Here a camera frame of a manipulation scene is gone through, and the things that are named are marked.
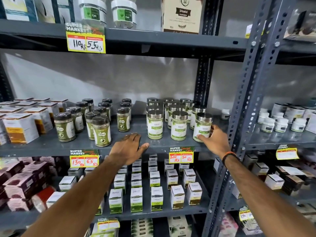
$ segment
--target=box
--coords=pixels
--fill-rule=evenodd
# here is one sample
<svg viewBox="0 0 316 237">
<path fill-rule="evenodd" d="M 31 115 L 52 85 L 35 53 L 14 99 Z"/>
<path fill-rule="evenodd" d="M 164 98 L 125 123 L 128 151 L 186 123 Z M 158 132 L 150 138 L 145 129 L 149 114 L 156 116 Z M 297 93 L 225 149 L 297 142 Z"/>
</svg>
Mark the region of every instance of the box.
<svg viewBox="0 0 316 237">
<path fill-rule="evenodd" d="M 199 34 L 203 0 L 162 0 L 162 31 Z"/>
<path fill-rule="evenodd" d="M 34 2 L 38 21 L 47 23 L 60 23 L 57 0 L 34 0 Z"/>
<path fill-rule="evenodd" d="M 248 170 L 252 170 L 253 165 L 256 162 L 258 162 L 258 156 L 253 155 L 253 154 L 247 154 L 245 155 L 245 158 L 242 163 Z"/>
<path fill-rule="evenodd" d="M 173 210 L 184 206 L 184 190 L 182 185 L 173 185 L 170 191 L 170 203 Z"/>
<path fill-rule="evenodd" d="M 76 176 L 77 180 L 79 180 L 79 178 L 81 176 L 83 176 L 83 168 L 69 168 L 68 175 L 69 176 Z"/>
<path fill-rule="evenodd" d="M 299 106 L 288 106 L 286 108 L 286 112 L 284 114 L 284 118 L 289 120 L 289 124 L 292 124 L 292 122 L 296 119 L 296 118 L 302 118 L 303 115 L 305 113 L 305 109 L 303 107 L 299 107 Z"/>
<path fill-rule="evenodd" d="M 30 211 L 33 203 L 30 199 L 12 198 L 9 199 L 7 205 L 11 211 Z"/>
<path fill-rule="evenodd" d="M 167 185 L 168 190 L 171 189 L 173 185 L 178 185 L 178 173 L 176 170 L 167 170 Z"/>
<path fill-rule="evenodd" d="M 75 22 L 73 0 L 57 0 L 60 23 Z"/>
<path fill-rule="evenodd" d="M 132 188 L 142 187 L 142 174 L 141 173 L 133 173 L 132 174 L 131 187 Z"/>
<path fill-rule="evenodd" d="M 192 226 L 188 225 L 185 215 L 168 217 L 170 237 L 191 237 Z"/>
<path fill-rule="evenodd" d="M 16 113 L 3 118 L 11 143 L 28 144 L 39 137 L 32 114 Z"/>
<path fill-rule="evenodd" d="M 51 207 L 65 192 L 55 191 L 46 201 L 47 208 Z"/>
<path fill-rule="evenodd" d="M 3 102 L 0 102 L 0 107 L 3 107 L 3 108 L 14 107 L 18 103 L 19 101 L 3 101 Z"/>
<path fill-rule="evenodd" d="M 235 237 L 238 230 L 238 224 L 229 212 L 224 213 L 220 232 L 218 237 Z"/>
<path fill-rule="evenodd" d="M 36 101 L 21 101 L 20 103 L 16 104 L 15 107 L 22 107 L 24 109 L 29 109 L 29 108 L 33 108 L 33 107 L 37 107 L 39 103 Z"/>
<path fill-rule="evenodd" d="M 183 164 L 179 164 L 179 175 L 182 176 L 183 174 L 183 170 L 184 169 L 189 169 L 190 168 L 190 164 L 188 163 L 183 163 Z"/>
<path fill-rule="evenodd" d="M 234 185 L 234 187 L 233 187 L 232 194 L 233 194 L 233 196 L 236 197 L 236 199 L 241 199 L 242 198 L 242 196 L 241 196 L 241 194 L 240 194 L 240 192 L 239 192 L 239 190 L 238 190 L 236 185 Z"/>
<path fill-rule="evenodd" d="M 22 107 L 4 107 L 0 109 L 0 113 L 2 114 L 10 114 L 10 113 L 23 113 L 25 111 Z"/>
<path fill-rule="evenodd" d="M 8 20 L 37 22 L 34 0 L 0 0 L 0 7 Z"/>
<path fill-rule="evenodd" d="M 265 184 L 272 190 L 280 190 L 284 184 L 284 179 L 276 174 L 267 175 Z"/>
<path fill-rule="evenodd" d="M 31 173 L 18 173 L 3 185 L 8 198 L 30 199 L 35 193 L 35 177 Z"/>
<path fill-rule="evenodd" d="M 299 189 L 303 185 L 304 181 L 295 175 L 283 176 L 284 184 L 282 191 L 290 196 L 298 195 Z"/>
<path fill-rule="evenodd" d="M 155 161 L 157 161 L 157 160 L 158 160 L 157 154 L 149 155 L 149 160 L 155 160 Z"/>
<path fill-rule="evenodd" d="M 58 103 L 55 102 L 42 102 L 38 105 L 38 107 L 46 107 L 49 113 L 49 117 L 51 119 L 51 122 L 53 126 L 55 126 L 54 123 L 54 115 L 59 113 Z"/>
<path fill-rule="evenodd" d="M 316 134 L 316 113 L 310 114 L 305 130 Z"/>
<path fill-rule="evenodd" d="M 9 136 L 3 123 L 3 117 L 5 117 L 5 114 L 0 113 L 0 146 L 9 141 Z"/>
<path fill-rule="evenodd" d="M 40 135 L 47 134 L 48 131 L 53 129 L 53 124 L 47 108 L 29 108 L 26 111 L 24 111 L 24 113 L 32 114 L 32 117 L 35 120 L 35 124 Z"/>
<path fill-rule="evenodd" d="M 123 189 L 123 194 L 126 190 L 126 174 L 116 174 L 114 178 L 114 189 Z"/>
<path fill-rule="evenodd" d="M 123 212 L 123 189 L 111 189 L 109 195 L 109 206 L 111 214 L 119 214 Z"/>
<path fill-rule="evenodd" d="M 197 205 L 201 202 L 202 188 L 200 183 L 188 183 L 188 191 L 186 193 L 189 205 Z"/>
<path fill-rule="evenodd" d="M 169 159 L 165 159 L 165 175 L 167 170 L 173 170 L 174 169 L 174 164 L 169 164 Z"/>
<path fill-rule="evenodd" d="M 131 188 L 131 212 L 143 211 L 143 188 Z"/>
<path fill-rule="evenodd" d="M 156 160 L 149 160 L 148 161 L 148 173 L 150 171 L 158 171 L 158 165 Z"/>
<path fill-rule="evenodd" d="M 195 182 L 195 172 L 193 169 L 184 169 L 183 187 L 186 189 L 189 182 Z"/>
<path fill-rule="evenodd" d="M 51 100 L 51 102 L 57 103 L 57 106 L 59 108 L 59 112 L 65 112 L 66 111 L 68 99 Z"/>
<path fill-rule="evenodd" d="M 76 176 L 64 176 L 59 183 L 60 191 L 70 190 L 77 183 Z"/>
<path fill-rule="evenodd" d="M 159 173 L 159 171 L 149 172 L 149 182 L 150 182 L 150 187 L 160 186 L 160 173 Z"/>
<path fill-rule="evenodd" d="M 271 116 L 276 115 L 278 112 L 286 112 L 286 108 L 289 106 L 289 104 L 278 104 L 274 103 L 272 111 L 271 111 Z"/>
<path fill-rule="evenodd" d="M 97 213 L 95 215 L 102 215 L 103 214 L 103 208 L 104 208 L 104 198 L 102 198 L 101 203 L 98 207 Z"/>
<path fill-rule="evenodd" d="M 132 164 L 132 173 L 142 172 L 142 160 L 139 159 Z"/>
<path fill-rule="evenodd" d="M 0 173 L 5 173 L 8 178 L 18 174 L 24 168 L 24 163 L 22 161 L 12 161 L 9 163 L 1 164 Z"/>
<path fill-rule="evenodd" d="M 162 187 L 151 187 L 151 211 L 162 211 L 163 191 Z"/>
<path fill-rule="evenodd" d="M 263 162 L 255 163 L 251 170 L 251 172 L 258 176 L 262 181 L 265 181 L 268 171 L 269 167 Z"/>
<path fill-rule="evenodd" d="M 127 174 L 127 165 L 123 165 L 119 171 L 118 174 Z"/>
</svg>

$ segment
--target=forearm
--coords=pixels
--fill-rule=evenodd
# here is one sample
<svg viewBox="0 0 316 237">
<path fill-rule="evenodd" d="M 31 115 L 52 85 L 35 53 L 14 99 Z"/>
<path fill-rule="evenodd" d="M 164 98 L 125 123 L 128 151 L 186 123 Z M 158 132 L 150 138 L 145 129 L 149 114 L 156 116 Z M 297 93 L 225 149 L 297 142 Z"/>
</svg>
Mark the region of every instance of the forearm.
<svg viewBox="0 0 316 237">
<path fill-rule="evenodd" d="M 109 155 L 94 171 L 74 185 L 23 234 L 23 237 L 84 236 L 117 171 L 121 158 Z"/>
<path fill-rule="evenodd" d="M 225 165 L 266 237 L 316 236 L 316 230 L 309 220 L 267 187 L 239 160 L 228 156 Z"/>
</svg>

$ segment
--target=white lid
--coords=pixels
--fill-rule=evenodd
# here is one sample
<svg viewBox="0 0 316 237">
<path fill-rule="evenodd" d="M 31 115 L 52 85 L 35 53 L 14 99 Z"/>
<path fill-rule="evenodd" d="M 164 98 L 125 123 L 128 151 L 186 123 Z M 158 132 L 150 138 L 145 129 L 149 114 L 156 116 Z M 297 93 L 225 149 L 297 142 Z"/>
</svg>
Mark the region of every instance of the white lid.
<svg viewBox="0 0 316 237">
<path fill-rule="evenodd" d="M 222 113 L 229 115 L 229 109 L 222 109 Z"/>
<path fill-rule="evenodd" d="M 112 10 L 116 7 L 128 7 L 128 8 L 134 9 L 137 12 L 136 3 L 134 3 L 130 0 L 113 0 L 111 2 Z"/>
<path fill-rule="evenodd" d="M 298 125 L 305 125 L 306 124 L 306 119 L 304 119 L 304 118 L 296 118 L 294 123 L 298 124 Z"/>
<path fill-rule="evenodd" d="M 131 188 L 131 197 L 143 196 L 143 188 Z"/>
<path fill-rule="evenodd" d="M 275 119 L 270 118 L 270 117 L 266 117 L 264 119 L 264 123 L 267 123 L 267 124 L 274 124 L 275 121 L 276 121 Z"/>
<path fill-rule="evenodd" d="M 88 4 L 93 4 L 93 5 L 106 9 L 106 4 L 102 0 L 78 0 L 78 2 L 79 2 L 79 5 L 83 3 L 88 3 Z"/>
<path fill-rule="evenodd" d="M 283 117 L 284 113 L 283 112 L 277 112 L 273 117 Z"/>
<path fill-rule="evenodd" d="M 281 125 L 286 125 L 289 122 L 286 118 L 278 118 L 277 123 L 280 123 Z"/>
<path fill-rule="evenodd" d="M 259 116 L 260 117 L 269 117 L 269 113 L 268 112 L 259 112 Z"/>
</svg>

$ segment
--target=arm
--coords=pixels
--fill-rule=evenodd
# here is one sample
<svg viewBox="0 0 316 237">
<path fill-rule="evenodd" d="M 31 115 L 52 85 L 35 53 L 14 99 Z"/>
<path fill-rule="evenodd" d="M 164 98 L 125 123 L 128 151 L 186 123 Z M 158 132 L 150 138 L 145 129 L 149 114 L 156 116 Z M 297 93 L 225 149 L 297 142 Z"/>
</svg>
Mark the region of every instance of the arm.
<svg viewBox="0 0 316 237">
<path fill-rule="evenodd" d="M 210 138 L 203 135 L 198 138 L 221 159 L 231 151 L 227 134 L 216 125 Z M 225 165 L 266 237 L 316 236 L 316 229 L 308 219 L 267 187 L 234 156 L 227 156 Z"/>
<path fill-rule="evenodd" d="M 92 222 L 117 171 L 130 165 L 148 148 L 139 149 L 140 135 L 126 135 L 116 142 L 105 161 L 64 194 L 22 237 L 81 237 Z"/>
</svg>

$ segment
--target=white box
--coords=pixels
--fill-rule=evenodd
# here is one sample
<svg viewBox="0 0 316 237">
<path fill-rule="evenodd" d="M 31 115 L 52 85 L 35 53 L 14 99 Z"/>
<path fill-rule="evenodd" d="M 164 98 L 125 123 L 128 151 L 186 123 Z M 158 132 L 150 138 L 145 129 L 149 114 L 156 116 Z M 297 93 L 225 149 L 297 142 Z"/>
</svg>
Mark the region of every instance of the white box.
<svg viewBox="0 0 316 237">
<path fill-rule="evenodd" d="M 296 118 L 302 118 L 305 113 L 305 109 L 303 107 L 293 107 L 293 106 L 288 106 L 286 108 L 286 112 L 284 114 L 284 118 L 289 120 L 289 124 L 292 124 L 292 122 Z"/>
<path fill-rule="evenodd" d="M 151 187 L 151 211 L 162 211 L 163 191 L 162 187 Z"/>
<path fill-rule="evenodd" d="M 270 189 L 280 190 L 284 184 L 284 179 L 276 174 L 271 174 L 267 176 L 264 182 Z"/>
<path fill-rule="evenodd" d="M 189 182 L 195 182 L 195 178 L 196 175 L 193 169 L 184 169 L 183 187 L 186 189 Z"/>
<path fill-rule="evenodd" d="M 47 134 L 48 131 L 53 129 L 53 124 L 49 116 L 49 111 L 45 107 L 29 108 L 24 113 L 32 114 L 35 121 L 37 130 L 40 135 Z"/>
<path fill-rule="evenodd" d="M 3 118 L 11 143 L 28 144 L 39 137 L 32 114 L 15 113 Z"/>
<path fill-rule="evenodd" d="M 123 189 L 111 189 L 109 195 L 109 207 L 111 214 L 123 212 Z"/>
<path fill-rule="evenodd" d="M 57 103 L 57 106 L 59 108 L 59 112 L 65 112 L 66 111 L 68 99 L 51 100 L 51 102 Z"/>
<path fill-rule="evenodd" d="M 310 118 L 305 130 L 316 134 L 316 113 L 310 114 Z"/>
<path fill-rule="evenodd" d="M 137 188 L 142 187 L 142 174 L 141 173 L 133 173 L 131 177 L 131 187 Z"/>
<path fill-rule="evenodd" d="M 199 34 L 203 0 L 162 0 L 162 31 Z"/>
<path fill-rule="evenodd" d="M 123 189 L 123 194 L 126 190 L 126 174 L 116 174 L 114 178 L 114 189 Z"/>
<path fill-rule="evenodd" d="M 70 190 L 77 183 L 76 176 L 64 176 L 59 183 L 60 191 Z"/>
<path fill-rule="evenodd" d="M 143 188 L 131 188 L 131 212 L 143 211 Z"/>
<path fill-rule="evenodd" d="M 181 209 L 184 206 L 184 190 L 182 185 L 173 185 L 170 191 L 170 203 L 173 210 Z"/>
<path fill-rule="evenodd" d="M 198 182 L 188 183 L 188 191 L 186 193 L 189 205 L 197 205 L 201 202 L 202 188 Z"/>
<path fill-rule="evenodd" d="M 37 22 L 34 0 L 2 0 L 8 20 Z"/>
<path fill-rule="evenodd" d="M 233 194 L 233 196 L 236 197 L 236 199 L 241 199 L 242 198 L 242 196 L 241 196 L 241 194 L 240 194 L 240 192 L 239 192 L 239 190 L 238 190 L 236 185 L 234 185 L 234 187 L 233 187 L 232 194 Z"/>
<path fill-rule="evenodd" d="M 46 201 L 47 208 L 51 207 L 61 196 L 63 196 L 65 192 L 55 191 Z"/>
<path fill-rule="evenodd" d="M 169 159 L 165 159 L 165 175 L 167 170 L 173 170 L 174 169 L 174 164 L 169 164 Z"/>
<path fill-rule="evenodd" d="M 150 187 L 160 186 L 160 173 L 159 173 L 159 171 L 149 172 L 149 182 L 150 182 Z"/>
<path fill-rule="evenodd" d="M 157 160 L 158 160 L 157 154 L 149 155 L 149 160 L 155 160 L 155 161 L 157 161 Z"/>
<path fill-rule="evenodd" d="M 178 173 L 177 170 L 167 170 L 167 185 L 168 185 L 168 190 L 171 189 L 171 186 L 173 185 L 178 185 Z"/>
<path fill-rule="evenodd" d="M 148 161 L 148 173 L 150 171 L 158 171 L 158 165 L 156 160 L 149 160 Z"/>
</svg>

